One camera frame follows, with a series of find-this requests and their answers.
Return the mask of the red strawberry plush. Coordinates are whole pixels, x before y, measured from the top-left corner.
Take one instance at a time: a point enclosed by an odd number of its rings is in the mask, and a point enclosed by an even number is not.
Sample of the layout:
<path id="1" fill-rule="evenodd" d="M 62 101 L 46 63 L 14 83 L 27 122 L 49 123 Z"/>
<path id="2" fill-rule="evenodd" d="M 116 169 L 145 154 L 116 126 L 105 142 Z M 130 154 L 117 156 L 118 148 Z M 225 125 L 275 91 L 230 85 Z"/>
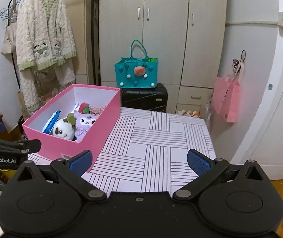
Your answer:
<path id="1" fill-rule="evenodd" d="M 90 105 L 88 103 L 82 103 L 79 107 L 81 114 L 90 114 Z"/>

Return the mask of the pink storage box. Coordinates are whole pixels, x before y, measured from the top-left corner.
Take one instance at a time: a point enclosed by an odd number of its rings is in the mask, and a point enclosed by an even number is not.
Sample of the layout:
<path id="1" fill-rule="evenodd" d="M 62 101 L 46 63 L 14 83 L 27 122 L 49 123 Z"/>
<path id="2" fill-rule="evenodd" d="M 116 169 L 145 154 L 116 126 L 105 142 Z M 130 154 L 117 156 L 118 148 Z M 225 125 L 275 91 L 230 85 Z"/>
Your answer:
<path id="1" fill-rule="evenodd" d="M 28 139 L 41 141 L 38 154 L 47 160 L 89 150 L 95 161 L 119 115 L 118 88 L 72 84 L 31 115 L 23 129 Z"/>

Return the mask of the beige tote bag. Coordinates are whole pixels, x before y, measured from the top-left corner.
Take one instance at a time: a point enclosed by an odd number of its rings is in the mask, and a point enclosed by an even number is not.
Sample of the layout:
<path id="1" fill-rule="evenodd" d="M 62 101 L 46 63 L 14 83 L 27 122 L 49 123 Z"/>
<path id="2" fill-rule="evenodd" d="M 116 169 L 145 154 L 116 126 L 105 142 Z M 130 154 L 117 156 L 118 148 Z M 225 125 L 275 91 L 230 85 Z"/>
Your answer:
<path id="1" fill-rule="evenodd" d="M 5 28 L 5 35 L 2 43 L 1 53 L 3 55 L 12 54 L 16 48 L 17 23 L 11 23 Z"/>

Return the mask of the beige wardrobe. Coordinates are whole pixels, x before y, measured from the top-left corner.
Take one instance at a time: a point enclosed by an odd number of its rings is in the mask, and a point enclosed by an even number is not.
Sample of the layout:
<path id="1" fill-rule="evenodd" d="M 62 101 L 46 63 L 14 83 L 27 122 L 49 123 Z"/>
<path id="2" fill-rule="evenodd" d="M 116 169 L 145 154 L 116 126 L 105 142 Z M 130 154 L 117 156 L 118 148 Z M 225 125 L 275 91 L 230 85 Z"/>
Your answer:
<path id="1" fill-rule="evenodd" d="M 212 97 L 226 0 L 65 0 L 79 56 L 79 82 L 116 86 L 122 57 L 158 58 L 168 113 L 198 111 Z"/>

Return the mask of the black suitcase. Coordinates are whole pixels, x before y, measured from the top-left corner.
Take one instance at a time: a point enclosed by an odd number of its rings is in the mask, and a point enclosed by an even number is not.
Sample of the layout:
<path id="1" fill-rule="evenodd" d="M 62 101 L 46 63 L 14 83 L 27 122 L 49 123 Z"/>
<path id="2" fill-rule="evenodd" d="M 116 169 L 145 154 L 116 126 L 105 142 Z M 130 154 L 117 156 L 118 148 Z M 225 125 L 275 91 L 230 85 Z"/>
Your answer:
<path id="1" fill-rule="evenodd" d="M 122 107 L 166 112 L 168 91 L 161 83 L 151 89 L 122 89 L 120 95 Z"/>

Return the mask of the cream knit cardigan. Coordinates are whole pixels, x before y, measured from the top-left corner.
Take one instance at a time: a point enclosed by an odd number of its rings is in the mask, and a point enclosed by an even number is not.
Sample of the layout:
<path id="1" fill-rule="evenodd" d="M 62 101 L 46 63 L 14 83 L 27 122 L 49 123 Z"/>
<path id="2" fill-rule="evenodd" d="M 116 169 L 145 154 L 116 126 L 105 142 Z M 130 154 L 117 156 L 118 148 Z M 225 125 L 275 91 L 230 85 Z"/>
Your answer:
<path id="1" fill-rule="evenodd" d="M 20 86 L 29 113 L 42 107 L 35 73 L 54 69 L 61 88 L 75 83 L 75 41 L 63 0 L 21 0 L 17 15 L 16 55 Z"/>

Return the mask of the pink floral cloth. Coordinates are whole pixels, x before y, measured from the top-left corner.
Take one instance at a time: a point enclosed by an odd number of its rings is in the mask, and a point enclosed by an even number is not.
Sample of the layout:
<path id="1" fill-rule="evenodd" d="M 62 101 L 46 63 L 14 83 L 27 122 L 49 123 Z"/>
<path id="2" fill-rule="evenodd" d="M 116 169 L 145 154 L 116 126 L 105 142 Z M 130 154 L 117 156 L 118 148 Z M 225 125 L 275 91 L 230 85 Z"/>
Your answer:
<path id="1" fill-rule="evenodd" d="M 100 115 L 106 106 L 96 107 L 96 106 L 89 106 L 89 113 L 92 115 Z"/>

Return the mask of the black clothes rack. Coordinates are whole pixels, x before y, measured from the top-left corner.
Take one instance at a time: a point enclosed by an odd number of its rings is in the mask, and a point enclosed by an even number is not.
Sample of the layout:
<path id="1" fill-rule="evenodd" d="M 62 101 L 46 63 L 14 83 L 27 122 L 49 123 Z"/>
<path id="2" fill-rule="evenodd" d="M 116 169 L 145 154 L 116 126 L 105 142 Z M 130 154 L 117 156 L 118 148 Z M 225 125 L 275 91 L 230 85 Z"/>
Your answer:
<path id="1" fill-rule="evenodd" d="M 11 60 L 13 64 L 14 74 L 17 81 L 17 85 L 19 90 L 20 88 L 20 80 L 18 76 L 18 70 L 15 63 L 14 54 L 16 51 L 16 21 L 17 21 L 17 15 L 18 15 L 18 5 L 21 0 L 10 0 L 8 3 L 8 6 L 5 9 L 2 9 L 0 11 L 0 16 L 2 20 L 7 20 L 6 25 L 6 35 L 7 41 L 10 45 L 10 52 L 11 52 Z"/>

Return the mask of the pink paper bag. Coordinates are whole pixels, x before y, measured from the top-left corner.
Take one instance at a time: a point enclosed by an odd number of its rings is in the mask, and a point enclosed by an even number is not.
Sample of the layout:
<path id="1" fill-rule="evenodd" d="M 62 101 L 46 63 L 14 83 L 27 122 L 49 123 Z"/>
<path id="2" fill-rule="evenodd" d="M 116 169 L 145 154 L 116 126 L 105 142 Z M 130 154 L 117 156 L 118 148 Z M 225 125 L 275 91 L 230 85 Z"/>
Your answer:
<path id="1" fill-rule="evenodd" d="M 226 122 L 235 123 L 239 114 L 241 81 L 244 74 L 244 62 L 237 60 L 233 70 L 226 77 L 217 77 L 212 96 L 214 111 Z"/>

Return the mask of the blue wet wipes pack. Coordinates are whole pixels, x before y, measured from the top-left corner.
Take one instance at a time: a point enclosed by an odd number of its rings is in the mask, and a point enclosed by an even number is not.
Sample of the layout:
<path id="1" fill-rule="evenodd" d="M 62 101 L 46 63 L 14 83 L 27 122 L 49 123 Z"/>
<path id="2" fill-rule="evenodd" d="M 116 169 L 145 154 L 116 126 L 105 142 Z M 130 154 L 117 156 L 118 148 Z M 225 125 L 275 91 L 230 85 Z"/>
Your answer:
<path id="1" fill-rule="evenodd" d="M 60 113 L 61 110 L 57 110 L 56 112 L 54 112 L 51 117 L 48 119 L 47 123 L 45 124 L 45 126 L 42 129 L 42 132 L 45 134 L 50 134 L 55 123 L 58 121 L 59 117 L 60 117 Z"/>

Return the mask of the white panda plush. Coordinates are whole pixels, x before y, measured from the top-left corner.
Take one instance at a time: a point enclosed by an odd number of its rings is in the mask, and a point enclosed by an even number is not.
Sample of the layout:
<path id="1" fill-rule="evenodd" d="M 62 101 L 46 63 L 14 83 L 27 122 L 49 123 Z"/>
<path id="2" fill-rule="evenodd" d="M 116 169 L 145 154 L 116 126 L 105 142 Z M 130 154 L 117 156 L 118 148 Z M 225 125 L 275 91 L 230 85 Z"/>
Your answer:
<path id="1" fill-rule="evenodd" d="M 71 123 L 65 118 L 58 120 L 52 129 L 52 135 L 58 138 L 73 141 L 75 131 Z"/>

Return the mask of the purple plush toy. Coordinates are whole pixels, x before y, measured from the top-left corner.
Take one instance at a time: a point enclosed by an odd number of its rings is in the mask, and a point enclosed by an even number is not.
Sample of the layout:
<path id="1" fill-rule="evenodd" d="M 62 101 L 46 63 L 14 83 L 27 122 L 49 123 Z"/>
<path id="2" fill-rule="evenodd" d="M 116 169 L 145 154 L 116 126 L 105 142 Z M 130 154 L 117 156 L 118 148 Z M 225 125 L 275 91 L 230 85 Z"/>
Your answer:
<path id="1" fill-rule="evenodd" d="M 91 114 L 81 114 L 78 111 L 74 111 L 74 116 L 76 118 L 75 138 L 77 142 L 80 142 L 90 130 L 92 125 L 96 122 L 97 116 Z"/>

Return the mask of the teal felt handbag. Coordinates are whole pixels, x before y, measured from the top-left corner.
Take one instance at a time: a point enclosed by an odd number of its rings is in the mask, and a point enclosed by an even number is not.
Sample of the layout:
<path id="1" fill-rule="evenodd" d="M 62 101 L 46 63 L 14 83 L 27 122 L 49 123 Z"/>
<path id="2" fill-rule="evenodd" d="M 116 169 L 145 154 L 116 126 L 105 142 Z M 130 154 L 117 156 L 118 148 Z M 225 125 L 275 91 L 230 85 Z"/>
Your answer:
<path id="1" fill-rule="evenodd" d="M 145 54 L 144 58 L 133 57 L 133 46 L 137 42 Z M 150 58 L 142 43 L 135 39 L 130 46 L 130 57 L 121 58 L 115 67 L 116 83 L 121 89 L 153 89 L 157 87 L 158 58 Z"/>

